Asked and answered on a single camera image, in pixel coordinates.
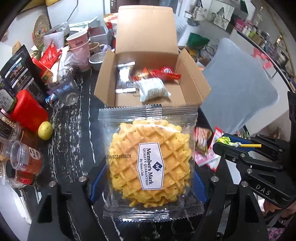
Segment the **person's left hand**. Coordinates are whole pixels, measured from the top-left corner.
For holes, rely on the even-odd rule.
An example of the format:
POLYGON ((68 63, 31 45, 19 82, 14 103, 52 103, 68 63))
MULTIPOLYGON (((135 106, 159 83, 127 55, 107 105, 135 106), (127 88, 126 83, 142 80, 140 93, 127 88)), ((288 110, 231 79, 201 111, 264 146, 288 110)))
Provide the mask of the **person's left hand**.
MULTIPOLYGON (((267 200, 264 201, 263 208, 264 208, 264 213, 275 212, 276 210, 281 210, 281 208, 273 205, 272 203, 268 202, 267 200)), ((280 217, 284 218, 284 219, 288 218, 295 213, 295 210, 296 210, 296 203, 293 202, 293 204, 291 204, 289 207, 287 207, 286 209, 284 209, 281 212, 280 217)))

